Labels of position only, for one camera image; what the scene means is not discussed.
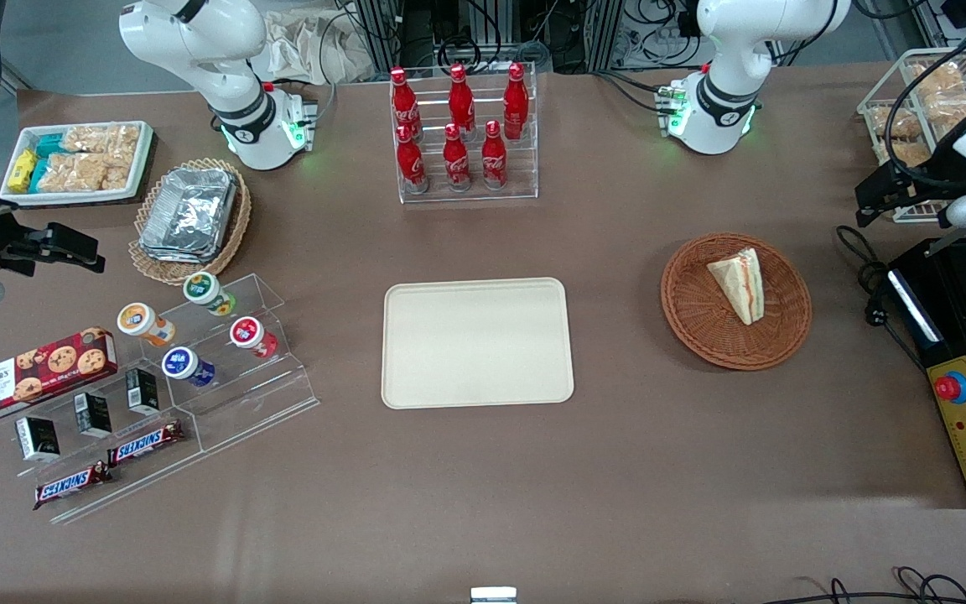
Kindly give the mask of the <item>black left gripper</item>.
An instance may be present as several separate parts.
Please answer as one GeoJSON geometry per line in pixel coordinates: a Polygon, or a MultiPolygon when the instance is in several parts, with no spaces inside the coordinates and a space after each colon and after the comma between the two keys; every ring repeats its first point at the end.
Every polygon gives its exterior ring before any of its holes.
{"type": "Polygon", "coordinates": [[[935,154],[910,169],[911,179],[897,167],[878,167],[855,187],[859,228],[886,214],[896,223],[936,223],[949,201],[966,195],[962,154],[935,154]]]}

